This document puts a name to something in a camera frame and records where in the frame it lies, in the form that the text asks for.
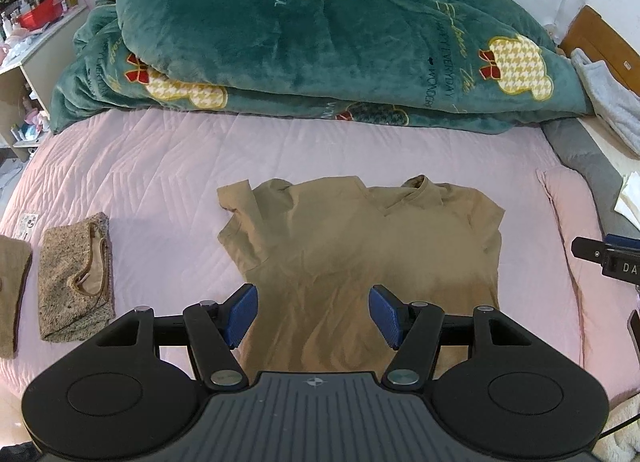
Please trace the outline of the folded speckled brown garment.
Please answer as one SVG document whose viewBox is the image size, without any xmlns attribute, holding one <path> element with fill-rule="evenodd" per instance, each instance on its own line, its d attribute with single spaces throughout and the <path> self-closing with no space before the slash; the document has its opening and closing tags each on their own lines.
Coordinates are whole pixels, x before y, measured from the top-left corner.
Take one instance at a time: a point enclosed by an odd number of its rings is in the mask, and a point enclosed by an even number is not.
<svg viewBox="0 0 640 462">
<path fill-rule="evenodd" d="M 38 268 L 43 341 L 85 341 L 115 318 L 110 222 L 103 213 L 43 234 Z"/>
</svg>

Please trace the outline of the red plastic basin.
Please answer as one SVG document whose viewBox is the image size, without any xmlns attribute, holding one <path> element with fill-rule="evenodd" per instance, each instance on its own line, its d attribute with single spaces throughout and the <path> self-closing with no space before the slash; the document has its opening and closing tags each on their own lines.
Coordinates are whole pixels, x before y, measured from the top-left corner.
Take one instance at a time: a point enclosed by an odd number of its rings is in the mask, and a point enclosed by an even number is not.
<svg viewBox="0 0 640 462">
<path fill-rule="evenodd" d="M 41 0 L 38 6 L 22 14 L 17 21 L 23 28 L 37 30 L 53 23 L 63 15 L 62 4 L 58 0 Z"/>
</svg>

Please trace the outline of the pink pillow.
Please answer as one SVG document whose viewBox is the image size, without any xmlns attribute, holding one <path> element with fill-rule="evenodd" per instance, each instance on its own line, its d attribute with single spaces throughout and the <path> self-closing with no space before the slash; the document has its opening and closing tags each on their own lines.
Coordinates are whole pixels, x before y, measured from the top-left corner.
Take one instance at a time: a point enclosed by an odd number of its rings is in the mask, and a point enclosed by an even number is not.
<svg viewBox="0 0 640 462">
<path fill-rule="evenodd" d="M 593 197 L 584 178 L 564 166 L 538 178 L 553 206 L 582 327 L 582 365 L 597 378 L 612 401 L 639 391 L 639 357 L 628 321 L 639 308 L 633 285 L 606 278 L 601 268 L 573 256 L 576 237 L 601 240 Z"/>
</svg>

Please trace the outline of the folded olive brown garment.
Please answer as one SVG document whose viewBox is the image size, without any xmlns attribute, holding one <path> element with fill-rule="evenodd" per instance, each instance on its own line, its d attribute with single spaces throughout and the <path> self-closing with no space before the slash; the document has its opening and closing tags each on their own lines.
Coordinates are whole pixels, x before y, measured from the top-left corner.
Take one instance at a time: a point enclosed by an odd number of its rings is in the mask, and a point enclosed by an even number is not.
<svg viewBox="0 0 640 462">
<path fill-rule="evenodd" d="M 0 356 L 2 359 L 12 359 L 15 356 L 22 297 L 31 264 L 30 244 L 2 235 L 0 243 Z"/>
</svg>

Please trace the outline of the pink quilted bed sheet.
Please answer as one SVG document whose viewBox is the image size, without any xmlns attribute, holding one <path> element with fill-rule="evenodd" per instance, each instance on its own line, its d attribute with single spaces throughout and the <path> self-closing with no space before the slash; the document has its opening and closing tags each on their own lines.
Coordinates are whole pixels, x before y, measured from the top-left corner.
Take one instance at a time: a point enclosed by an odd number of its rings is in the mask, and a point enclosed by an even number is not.
<svg viewBox="0 0 640 462">
<path fill-rule="evenodd" d="M 2 361 L 2 382 L 21 394 L 75 347 L 43 341 L 39 333 L 38 268 L 47 229 L 106 214 L 116 312 L 146 305 L 157 315 L 179 315 L 248 283 L 218 239 L 231 217 L 219 204 L 220 188 L 331 177 L 396 188 L 423 176 L 488 196 L 503 211 L 494 306 L 584 368 L 577 296 L 538 178 L 558 166 L 542 131 L 530 127 L 481 135 L 171 110 L 93 116 L 41 145 L 3 213 L 2 234 L 30 244 L 32 266 L 17 352 Z"/>
</svg>

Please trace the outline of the green plush bear blanket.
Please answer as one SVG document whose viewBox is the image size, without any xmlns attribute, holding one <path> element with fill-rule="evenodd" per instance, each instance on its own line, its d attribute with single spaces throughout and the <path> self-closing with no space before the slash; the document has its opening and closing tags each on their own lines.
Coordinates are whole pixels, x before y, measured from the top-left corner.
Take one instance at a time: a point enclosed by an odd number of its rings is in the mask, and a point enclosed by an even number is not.
<svg viewBox="0 0 640 462">
<path fill-rule="evenodd" d="M 111 108 L 473 133 L 592 110 L 512 0 L 96 0 L 74 46 L 55 133 Z"/>
</svg>

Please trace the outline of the grey pillow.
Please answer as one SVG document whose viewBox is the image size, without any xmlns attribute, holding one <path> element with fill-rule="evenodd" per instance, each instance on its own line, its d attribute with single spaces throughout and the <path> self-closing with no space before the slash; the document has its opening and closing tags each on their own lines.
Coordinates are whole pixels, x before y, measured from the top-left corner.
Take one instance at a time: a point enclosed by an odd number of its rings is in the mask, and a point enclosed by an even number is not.
<svg viewBox="0 0 640 462">
<path fill-rule="evenodd" d="M 623 176 L 587 128 L 577 118 L 563 118 L 542 123 L 541 129 L 561 163 L 581 174 L 589 185 L 603 233 L 638 239 L 639 230 L 614 211 Z"/>
</svg>

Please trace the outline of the orange wooden headboard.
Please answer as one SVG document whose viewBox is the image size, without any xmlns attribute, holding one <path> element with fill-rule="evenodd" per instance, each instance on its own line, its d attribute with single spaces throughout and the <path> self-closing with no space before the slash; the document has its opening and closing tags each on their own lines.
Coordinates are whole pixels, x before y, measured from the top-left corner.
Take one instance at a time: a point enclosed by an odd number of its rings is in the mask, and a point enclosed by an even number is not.
<svg viewBox="0 0 640 462">
<path fill-rule="evenodd" d="M 591 62 L 604 61 L 618 82 L 640 94 L 640 56 L 591 6 L 584 6 L 570 23 L 560 48 L 566 55 L 579 48 Z"/>
</svg>

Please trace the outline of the tan khaki t-shirt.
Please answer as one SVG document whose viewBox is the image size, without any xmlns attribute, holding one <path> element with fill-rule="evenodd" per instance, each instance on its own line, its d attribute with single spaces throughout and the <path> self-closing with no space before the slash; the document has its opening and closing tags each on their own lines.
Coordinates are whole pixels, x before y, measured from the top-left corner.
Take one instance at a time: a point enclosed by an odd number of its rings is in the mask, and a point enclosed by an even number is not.
<svg viewBox="0 0 640 462">
<path fill-rule="evenodd" d="M 219 242 L 258 292 L 240 349 L 247 375 L 383 373 L 393 352 L 369 315 L 377 284 L 451 315 L 497 304 L 503 211 L 475 189 L 423 176 L 396 188 L 271 179 L 227 185 L 218 200 L 231 215 Z"/>
</svg>

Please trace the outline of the cream fluffy sleeve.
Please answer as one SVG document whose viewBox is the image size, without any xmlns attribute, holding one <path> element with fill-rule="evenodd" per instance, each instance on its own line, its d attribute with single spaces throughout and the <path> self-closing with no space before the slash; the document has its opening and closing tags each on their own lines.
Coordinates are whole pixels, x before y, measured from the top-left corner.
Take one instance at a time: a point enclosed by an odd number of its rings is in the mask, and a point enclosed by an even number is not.
<svg viewBox="0 0 640 462">
<path fill-rule="evenodd" d="M 639 413 L 640 395 L 620 401 L 611 410 L 605 429 L 611 428 L 628 421 Z M 637 462 L 640 450 L 639 419 L 635 419 L 617 432 L 600 439 L 593 448 L 593 455 L 600 461 L 608 462 Z"/>
</svg>

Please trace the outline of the white paper sheet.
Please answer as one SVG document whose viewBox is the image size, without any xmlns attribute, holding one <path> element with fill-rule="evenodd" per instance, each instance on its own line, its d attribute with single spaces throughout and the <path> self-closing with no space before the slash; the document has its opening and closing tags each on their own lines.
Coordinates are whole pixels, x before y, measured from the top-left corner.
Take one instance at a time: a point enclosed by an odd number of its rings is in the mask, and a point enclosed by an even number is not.
<svg viewBox="0 0 640 462">
<path fill-rule="evenodd" d="M 640 175 L 638 171 L 633 171 L 624 179 L 614 211 L 640 229 Z"/>
</svg>

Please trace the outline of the white side shelf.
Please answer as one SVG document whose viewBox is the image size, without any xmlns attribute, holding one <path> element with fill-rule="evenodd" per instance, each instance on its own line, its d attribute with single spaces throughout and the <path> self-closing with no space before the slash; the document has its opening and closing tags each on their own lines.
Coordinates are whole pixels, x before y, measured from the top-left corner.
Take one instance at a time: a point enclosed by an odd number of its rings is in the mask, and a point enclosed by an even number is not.
<svg viewBox="0 0 640 462">
<path fill-rule="evenodd" d="M 22 162 L 29 158 L 28 145 L 17 144 L 11 127 L 24 121 L 23 99 L 27 87 L 43 110 L 49 110 L 52 91 L 64 68 L 75 58 L 73 38 L 84 25 L 89 9 L 75 6 L 17 58 L 1 65 L 1 148 Z"/>
</svg>

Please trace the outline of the grey fleece garment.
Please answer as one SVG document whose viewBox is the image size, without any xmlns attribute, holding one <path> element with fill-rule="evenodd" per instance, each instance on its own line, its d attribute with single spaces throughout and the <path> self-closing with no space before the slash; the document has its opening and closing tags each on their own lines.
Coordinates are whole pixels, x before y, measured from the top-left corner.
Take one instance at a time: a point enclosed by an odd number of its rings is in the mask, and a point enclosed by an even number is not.
<svg viewBox="0 0 640 462">
<path fill-rule="evenodd" d="M 570 62 L 587 92 L 594 113 L 639 156 L 639 96 L 618 82 L 604 61 L 592 62 L 580 48 L 570 52 Z"/>
</svg>

